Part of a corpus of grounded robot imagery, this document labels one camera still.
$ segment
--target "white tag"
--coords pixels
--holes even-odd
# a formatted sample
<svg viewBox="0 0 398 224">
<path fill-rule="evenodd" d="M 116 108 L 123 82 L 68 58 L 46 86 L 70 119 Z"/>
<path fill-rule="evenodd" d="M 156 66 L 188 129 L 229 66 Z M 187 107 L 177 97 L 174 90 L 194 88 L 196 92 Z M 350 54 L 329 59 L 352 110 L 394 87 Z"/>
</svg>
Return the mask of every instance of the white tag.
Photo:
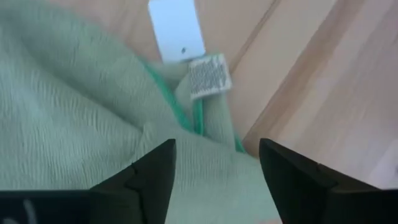
<svg viewBox="0 0 398 224">
<path fill-rule="evenodd" d="M 205 54 L 194 0 L 152 0 L 149 14 L 164 62 L 179 62 Z"/>
</svg>

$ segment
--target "clothing label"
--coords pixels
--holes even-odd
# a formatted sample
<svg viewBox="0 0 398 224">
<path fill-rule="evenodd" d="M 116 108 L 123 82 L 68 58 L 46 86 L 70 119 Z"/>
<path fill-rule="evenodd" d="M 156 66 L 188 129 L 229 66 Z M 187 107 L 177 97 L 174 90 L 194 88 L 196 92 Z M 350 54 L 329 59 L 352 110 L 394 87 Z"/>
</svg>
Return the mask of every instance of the clothing label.
<svg viewBox="0 0 398 224">
<path fill-rule="evenodd" d="M 179 62 L 205 54 L 194 0 L 152 0 L 149 14 L 164 62 Z"/>
</svg>

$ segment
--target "wooden floor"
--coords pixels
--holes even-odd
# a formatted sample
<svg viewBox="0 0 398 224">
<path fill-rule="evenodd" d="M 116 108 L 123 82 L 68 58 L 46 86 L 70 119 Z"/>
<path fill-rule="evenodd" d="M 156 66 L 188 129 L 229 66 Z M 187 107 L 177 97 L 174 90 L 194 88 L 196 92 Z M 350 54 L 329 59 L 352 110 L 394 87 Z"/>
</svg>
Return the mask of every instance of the wooden floor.
<svg viewBox="0 0 398 224">
<path fill-rule="evenodd" d="M 158 60 L 148 0 L 49 0 Z M 271 138 L 381 188 L 398 187 L 398 1 L 196 0 L 223 52 L 246 149 Z"/>
</svg>

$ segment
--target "white hang tag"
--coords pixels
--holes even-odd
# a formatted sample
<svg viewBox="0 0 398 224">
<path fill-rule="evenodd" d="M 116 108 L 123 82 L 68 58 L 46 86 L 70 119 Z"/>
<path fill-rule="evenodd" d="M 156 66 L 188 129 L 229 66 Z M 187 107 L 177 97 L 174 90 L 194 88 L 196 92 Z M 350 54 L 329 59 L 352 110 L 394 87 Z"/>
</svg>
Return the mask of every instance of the white hang tag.
<svg viewBox="0 0 398 224">
<path fill-rule="evenodd" d="M 151 0 L 149 14 L 163 62 L 205 54 L 194 0 Z"/>
</svg>

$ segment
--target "light green fabric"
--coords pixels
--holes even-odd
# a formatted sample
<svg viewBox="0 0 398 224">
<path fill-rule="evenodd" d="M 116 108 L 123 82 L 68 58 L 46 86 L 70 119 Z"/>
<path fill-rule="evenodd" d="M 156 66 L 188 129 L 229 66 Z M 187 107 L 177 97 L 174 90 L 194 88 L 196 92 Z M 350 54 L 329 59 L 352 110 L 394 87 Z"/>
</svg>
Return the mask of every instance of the light green fabric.
<svg viewBox="0 0 398 224">
<path fill-rule="evenodd" d="M 185 68 L 153 66 L 179 118 L 122 43 L 43 2 L 2 0 L 0 189 L 88 189 L 175 138 L 167 223 L 277 218 L 259 162 L 234 150 L 223 95 L 203 101 L 204 136 L 192 131 Z"/>
</svg>

